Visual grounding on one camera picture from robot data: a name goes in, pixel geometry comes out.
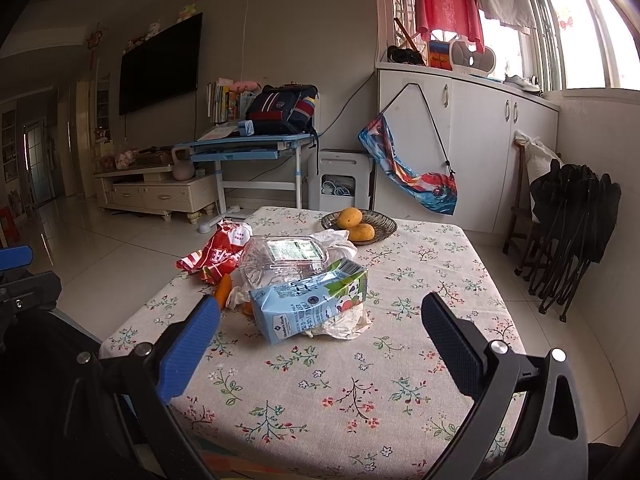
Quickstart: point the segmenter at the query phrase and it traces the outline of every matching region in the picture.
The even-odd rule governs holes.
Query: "red stool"
[[[0,224],[2,225],[2,231],[4,231],[4,237],[7,240],[13,240],[17,244],[20,241],[20,232],[14,224],[14,217],[11,216],[11,211],[9,211],[8,207],[0,207]]]

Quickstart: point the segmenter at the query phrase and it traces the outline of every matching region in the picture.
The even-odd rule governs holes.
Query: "black screen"
[[[198,88],[201,28],[199,13],[122,56],[120,115]]]

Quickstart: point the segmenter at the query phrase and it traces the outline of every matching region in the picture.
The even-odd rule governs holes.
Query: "row of books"
[[[220,78],[214,83],[211,93],[212,122],[226,123],[227,121],[244,119],[256,94],[253,92],[232,92],[229,87],[233,83],[231,79],[224,78]]]

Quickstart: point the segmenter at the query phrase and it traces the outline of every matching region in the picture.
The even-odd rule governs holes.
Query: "desk drawer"
[[[142,194],[138,186],[114,186],[113,195],[117,205],[142,206]]]
[[[142,197],[149,209],[193,212],[189,186],[145,186]]]

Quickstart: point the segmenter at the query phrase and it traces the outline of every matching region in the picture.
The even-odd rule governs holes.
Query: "tv stand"
[[[160,215],[165,221],[174,211],[185,212],[192,224],[197,223],[201,209],[211,215],[218,199],[215,175],[179,182],[172,177],[173,168],[172,164],[133,166],[95,173],[98,206]]]

